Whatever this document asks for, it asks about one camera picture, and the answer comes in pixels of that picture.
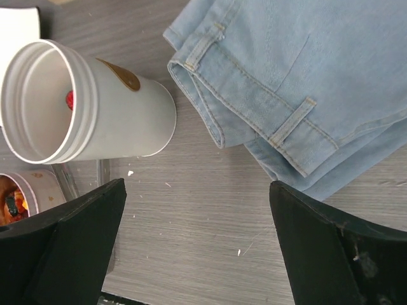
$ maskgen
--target gray wooden surface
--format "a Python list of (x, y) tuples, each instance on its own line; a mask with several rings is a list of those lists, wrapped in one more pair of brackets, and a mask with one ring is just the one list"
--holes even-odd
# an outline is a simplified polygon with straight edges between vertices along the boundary
[[(244, 147), (217, 149), (167, 72), (174, 52), (162, 32), (186, 3), (0, 0), (38, 5), (52, 39), (158, 80), (176, 100), (179, 119), (168, 148), (111, 162), (112, 177), (126, 179), (128, 197), (104, 290), (149, 304), (294, 304), (268, 204), (269, 178)], [(32, 167), (0, 142), (1, 171)], [(71, 166), (81, 193), (96, 186), (94, 161)], [(402, 148), (327, 202), (407, 230), (406, 169)]]

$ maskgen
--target denim shorts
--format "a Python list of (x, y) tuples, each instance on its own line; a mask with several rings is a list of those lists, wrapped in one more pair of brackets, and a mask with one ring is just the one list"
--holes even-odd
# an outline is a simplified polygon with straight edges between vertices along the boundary
[(219, 148), (323, 200), (407, 143), (407, 1), (192, 0), (169, 71)]

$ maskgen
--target white cylindrical container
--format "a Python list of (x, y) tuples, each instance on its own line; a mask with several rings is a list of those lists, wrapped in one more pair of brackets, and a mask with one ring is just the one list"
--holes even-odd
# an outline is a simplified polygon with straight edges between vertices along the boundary
[(0, 103), (10, 149), (33, 164), (151, 156), (176, 126), (174, 100), (161, 84), (42, 39), (11, 61)]
[(49, 210), (66, 202), (57, 178), (48, 170), (0, 173), (18, 186), (28, 205), (28, 216)]

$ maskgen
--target brown label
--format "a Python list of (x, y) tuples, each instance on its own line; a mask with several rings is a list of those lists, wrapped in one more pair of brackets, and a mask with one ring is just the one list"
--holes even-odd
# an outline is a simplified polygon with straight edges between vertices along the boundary
[(104, 63), (107, 65), (115, 74), (116, 76), (121, 80), (123, 84), (126, 85), (127, 88), (129, 88), (132, 91), (139, 91), (140, 90), (140, 81), (137, 78), (136, 75), (134, 75), (132, 72), (129, 70), (126, 70), (122, 67), (119, 67), (118, 65), (113, 65), (110, 62), (106, 62), (103, 59), (96, 58), (98, 61)]

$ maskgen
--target folded jeans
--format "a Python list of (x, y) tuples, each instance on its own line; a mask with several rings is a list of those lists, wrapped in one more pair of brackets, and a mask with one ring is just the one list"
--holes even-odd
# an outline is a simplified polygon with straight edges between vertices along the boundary
[(407, 142), (406, 8), (192, 0), (164, 33), (169, 71), (218, 147), (323, 200)]

